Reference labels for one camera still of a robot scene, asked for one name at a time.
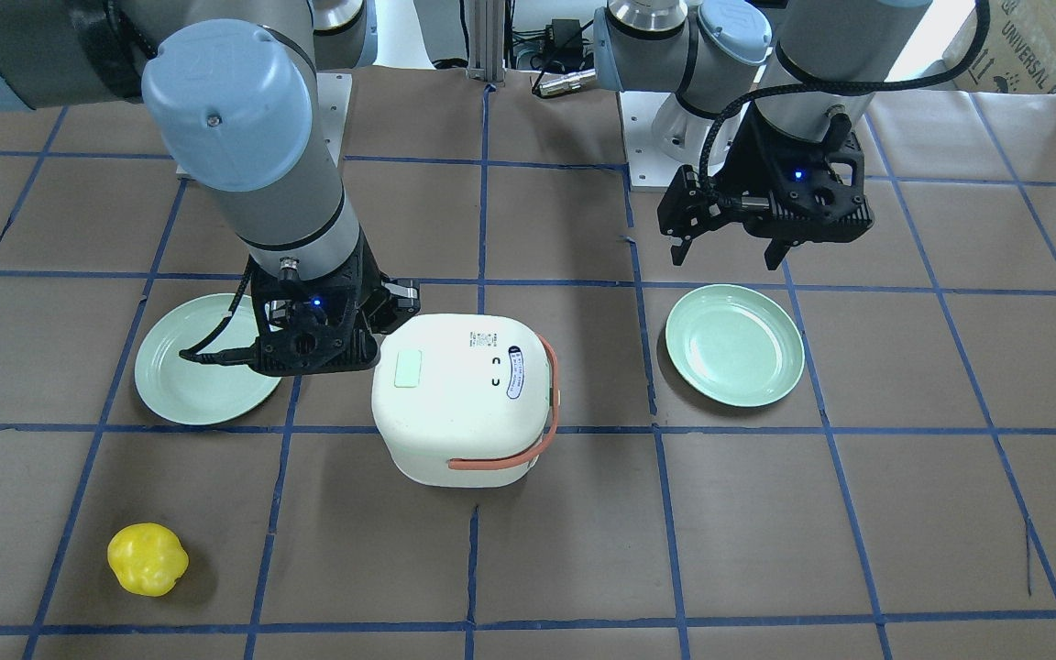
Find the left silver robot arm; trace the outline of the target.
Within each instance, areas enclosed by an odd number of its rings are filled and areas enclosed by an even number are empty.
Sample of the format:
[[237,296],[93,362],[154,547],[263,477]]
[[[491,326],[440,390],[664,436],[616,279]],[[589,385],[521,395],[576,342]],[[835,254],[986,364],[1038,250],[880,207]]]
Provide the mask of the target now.
[[805,243],[846,244],[875,225],[855,125],[883,89],[927,1],[608,1],[592,18],[598,83],[671,95],[708,124],[684,142],[659,202],[683,264],[728,225],[766,238],[766,267]]

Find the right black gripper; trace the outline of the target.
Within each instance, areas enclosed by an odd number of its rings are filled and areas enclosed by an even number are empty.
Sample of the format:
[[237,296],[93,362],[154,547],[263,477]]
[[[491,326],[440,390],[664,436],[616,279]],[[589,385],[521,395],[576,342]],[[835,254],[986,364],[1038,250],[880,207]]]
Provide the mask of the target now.
[[369,370],[379,359],[379,337],[422,310],[422,284],[386,276],[364,235],[318,279],[253,266],[248,289],[258,329],[248,364],[271,377]]

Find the green plate near left arm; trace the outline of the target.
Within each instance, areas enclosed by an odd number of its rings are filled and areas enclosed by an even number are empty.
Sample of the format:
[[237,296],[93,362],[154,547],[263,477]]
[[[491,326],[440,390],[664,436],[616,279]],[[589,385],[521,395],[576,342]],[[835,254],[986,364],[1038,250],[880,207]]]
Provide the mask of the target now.
[[664,325],[670,362],[710,400],[762,408],[795,389],[805,367],[803,335],[781,305],[732,284],[679,298]]

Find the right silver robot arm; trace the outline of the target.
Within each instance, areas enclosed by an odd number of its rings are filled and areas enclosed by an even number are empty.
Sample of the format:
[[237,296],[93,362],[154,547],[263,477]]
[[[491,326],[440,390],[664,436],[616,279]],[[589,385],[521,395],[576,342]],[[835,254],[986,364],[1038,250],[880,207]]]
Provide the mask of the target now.
[[246,244],[250,346],[181,359],[265,376],[373,367],[420,310],[378,267],[320,120],[320,72],[376,59],[372,1],[0,1],[0,112],[140,103]]

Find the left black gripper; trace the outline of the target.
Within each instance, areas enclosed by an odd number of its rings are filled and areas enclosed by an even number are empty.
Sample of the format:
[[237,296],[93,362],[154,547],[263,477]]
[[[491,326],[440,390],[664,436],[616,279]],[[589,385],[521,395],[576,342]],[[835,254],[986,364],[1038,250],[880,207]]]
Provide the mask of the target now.
[[657,206],[671,263],[682,267],[693,239],[738,223],[766,238],[776,271],[792,247],[850,243],[875,225],[864,192],[864,155],[845,108],[822,118],[821,142],[805,142],[749,110],[722,168],[708,180],[683,164]]

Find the green plate near right arm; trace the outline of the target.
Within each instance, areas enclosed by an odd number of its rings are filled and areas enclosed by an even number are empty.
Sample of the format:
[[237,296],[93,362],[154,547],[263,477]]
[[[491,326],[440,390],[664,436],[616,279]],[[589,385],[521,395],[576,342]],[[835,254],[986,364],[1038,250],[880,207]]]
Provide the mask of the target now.
[[216,425],[231,421],[268,399],[280,377],[248,365],[203,365],[180,357],[222,321],[234,298],[214,293],[165,313],[142,341],[134,380],[144,406],[169,422]]

